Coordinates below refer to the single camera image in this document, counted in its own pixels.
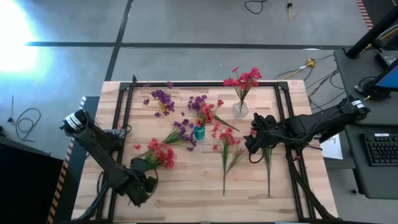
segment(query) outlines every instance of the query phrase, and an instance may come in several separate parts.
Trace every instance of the gray floor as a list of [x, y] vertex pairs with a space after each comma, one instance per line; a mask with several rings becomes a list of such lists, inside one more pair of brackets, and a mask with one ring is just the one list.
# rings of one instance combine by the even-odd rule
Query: gray floor
[[[238, 0], [135, 0], [123, 42], [352, 45], [367, 28], [355, 0], [296, 0], [294, 20], [288, 20], [286, 2], [268, 0], [255, 16]], [[127, 0], [2, 0], [0, 1], [0, 125], [15, 139], [15, 127], [6, 123], [11, 96], [14, 118], [30, 107], [42, 118], [26, 142], [63, 159], [68, 138], [58, 129], [62, 119], [78, 108], [83, 96], [98, 96], [113, 48], [23, 47], [23, 41], [115, 42]], [[258, 4], [251, 6], [259, 9]], [[264, 79], [297, 69], [308, 58], [332, 50], [279, 49], [145, 49], [121, 48], [112, 80], [222, 80], [230, 70], [259, 67]], [[309, 85], [336, 69], [333, 57], [318, 61]], [[309, 68], [295, 78], [304, 78]], [[333, 82], [342, 86], [336, 75]], [[324, 84], [313, 101], [321, 105], [341, 90]], [[338, 102], [344, 95], [331, 104]], [[27, 114], [32, 119], [36, 114]], [[337, 208], [348, 220], [395, 223], [397, 201], [351, 196], [355, 189], [349, 170], [329, 170]]]

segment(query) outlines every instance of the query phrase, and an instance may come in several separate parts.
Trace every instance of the desk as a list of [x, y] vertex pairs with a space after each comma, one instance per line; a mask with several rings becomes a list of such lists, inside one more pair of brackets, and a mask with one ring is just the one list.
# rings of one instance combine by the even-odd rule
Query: desk
[[[111, 128], [114, 109], [119, 90], [119, 82], [105, 82], [99, 99], [96, 122], [103, 128]], [[241, 132], [234, 136], [243, 140], [249, 132], [252, 116], [235, 120], [232, 105], [238, 101], [233, 88], [226, 87], [180, 87], [170, 90], [182, 100], [175, 100], [176, 111], [164, 118], [155, 118], [153, 114], [158, 105], [142, 104], [144, 98], [155, 88], [134, 88], [132, 94], [129, 124], [132, 131], [127, 135], [123, 163], [129, 164], [131, 158], [139, 152], [134, 144], [147, 147], [151, 138], [164, 139], [171, 130], [172, 122], [181, 120], [181, 112], [187, 110], [189, 96], [208, 96], [207, 102], [216, 103], [218, 98], [224, 105], [217, 115], [237, 127]], [[295, 114], [310, 114], [307, 94], [303, 81], [289, 81], [292, 104]], [[273, 114], [279, 120], [275, 101], [275, 92], [269, 87], [253, 88], [246, 102], [251, 113]], [[206, 129], [206, 138], [193, 152], [184, 147], [174, 147], [175, 167], [172, 170], [159, 169], [159, 185], [155, 194], [140, 208], [130, 204], [128, 197], [118, 195], [115, 207], [114, 222], [273, 222], [296, 221], [297, 215], [293, 200], [292, 186], [288, 165], [285, 159], [284, 146], [279, 145], [272, 155], [271, 198], [267, 197], [266, 167], [264, 162], [251, 164], [245, 157], [227, 175], [226, 193], [222, 194], [221, 156], [213, 152], [214, 144], [210, 129]], [[311, 145], [319, 146], [316, 141]], [[319, 201], [334, 216], [337, 216], [335, 202], [330, 188], [322, 152], [312, 148], [303, 151], [310, 187]], [[96, 183], [101, 172], [99, 165], [88, 157], [85, 161], [80, 186], [77, 193], [73, 218], [79, 217], [94, 200]], [[300, 192], [306, 216], [306, 204], [303, 192]], [[108, 212], [105, 206], [104, 215]]]
[[[358, 59], [348, 58], [343, 50], [335, 51], [337, 68], [340, 71], [347, 95], [363, 99], [354, 86], [364, 77], [378, 76], [382, 72], [381, 66], [374, 56], [377, 52], [368, 50], [361, 52]], [[345, 134], [351, 149], [358, 189], [368, 198], [398, 199], [398, 168], [397, 167], [369, 167], [364, 149], [359, 140], [359, 134], [387, 132], [396, 133], [398, 125], [398, 93], [391, 92], [391, 99], [382, 102], [364, 101], [371, 112], [368, 117], [357, 125], [345, 127]]]

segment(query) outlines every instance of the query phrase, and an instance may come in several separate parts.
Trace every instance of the concrete floor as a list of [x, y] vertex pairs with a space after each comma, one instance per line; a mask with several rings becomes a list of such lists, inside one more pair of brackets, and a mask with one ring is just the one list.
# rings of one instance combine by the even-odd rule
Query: concrete floor
[[[257, 66], [264, 79], [273, 79], [308, 58], [333, 53], [297, 50], [297, 45], [353, 45], [367, 32], [355, 0], [296, 0], [294, 10], [304, 6], [294, 20], [287, 18], [286, 2], [268, 0], [263, 12], [253, 15], [238, 0], [135, 0], [123, 42], [282, 44], [287, 49], [123, 47], [111, 80], [130, 80], [132, 75], [139, 80], [222, 80], [237, 65], [241, 70]], [[0, 125], [10, 138], [16, 138], [15, 127], [6, 122], [14, 95], [14, 118], [30, 107], [42, 112], [29, 136], [35, 142], [26, 144], [64, 158], [68, 138], [58, 127], [83, 96], [99, 95], [113, 48], [24, 47], [24, 42], [115, 42], [126, 4], [127, 0], [0, 1]], [[249, 7], [259, 9], [258, 4]], [[318, 61], [306, 84], [334, 69], [333, 57]], [[307, 72], [295, 78], [304, 78]], [[333, 81], [342, 86], [338, 75]], [[313, 100], [321, 105], [339, 93], [326, 83]], [[33, 113], [27, 116], [36, 118]], [[378, 223], [398, 220], [393, 209], [398, 201], [351, 196], [349, 191], [356, 188], [352, 172], [328, 174], [340, 217]]]

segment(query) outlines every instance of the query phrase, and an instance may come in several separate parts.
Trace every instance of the black keyboard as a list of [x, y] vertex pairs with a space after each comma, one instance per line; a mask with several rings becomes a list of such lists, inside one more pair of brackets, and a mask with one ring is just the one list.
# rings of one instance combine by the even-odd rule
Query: black keyboard
[[398, 134], [361, 134], [369, 166], [398, 166]]

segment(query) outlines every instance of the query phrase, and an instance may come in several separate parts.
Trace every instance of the wooden table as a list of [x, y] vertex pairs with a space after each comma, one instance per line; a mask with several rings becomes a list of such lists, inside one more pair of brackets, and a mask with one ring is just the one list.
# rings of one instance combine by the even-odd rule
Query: wooden table
[[[103, 129], [112, 127], [119, 84], [119, 82], [105, 82], [103, 85], [95, 118]], [[172, 123], [183, 119], [181, 112], [184, 111], [187, 115], [193, 114], [187, 108], [189, 96], [206, 94], [208, 97], [206, 102], [214, 104], [221, 98], [224, 105], [219, 108], [217, 115], [240, 129], [240, 132], [234, 132], [234, 136], [240, 140], [243, 140], [243, 135], [249, 133], [253, 112], [263, 116], [272, 114], [277, 121], [279, 120], [275, 92], [271, 87], [259, 86], [249, 92], [246, 97], [249, 114], [243, 119], [233, 118], [232, 105], [239, 101], [238, 96], [233, 88], [223, 86], [174, 88], [169, 92], [182, 98], [175, 99], [175, 112], [166, 118], [155, 118], [154, 113], [159, 107], [158, 104], [156, 102], [151, 102], [148, 106], [142, 104], [143, 99], [149, 98], [149, 92], [154, 89], [156, 88], [134, 88], [129, 117], [132, 131], [127, 135], [123, 155], [125, 165], [140, 153], [133, 148], [134, 144], [141, 144], [144, 150], [147, 149], [147, 144], [152, 138], [163, 140], [172, 129]], [[294, 113], [311, 114], [304, 82], [289, 81], [289, 89]], [[288, 117], [285, 101], [284, 107], [285, 116]], [[122, 123], [124, 107], [121, 111], [119, 123]], [[271, 197], [268, 198], [265, 162], [251, 164], [247, 156], [227, 175], [226, 193], [223, 196], [221, 155], [212, 151], [214, 143], [210, 128], [207, 128], [205, 140], [200, 141], [193, 152], [187, 151], [185, 147], [174, 147], [175, 167], [171, 170], [164, 168], [158, 170], [159, 185], [155, 194], [140, 208], [133, 204], [127, 206], [129, 202], [127, 195], [124, 197], [118, 195], [114, 222], [297, 221], [283, 144], [279, 144], [272, 155]], [[319, 146], [319, 142], [314, 140], [311, 145]], [[303, 154], [311, 189], [326, 209], [337, 216], [322, 152], [308, 147]], [[255, 155], [253, 160], [259, 157], [260, 155]], [[100, 166], [92, 157], [88, 157], [80, 181], [73, 218], [79, 217], [94, 200], [100, 172]], [[308, 211], [302, 191], [300, 197], [307, 217]], [[107, 197], [104, 215], [108, 212], [109, 198], [110, 194]]]

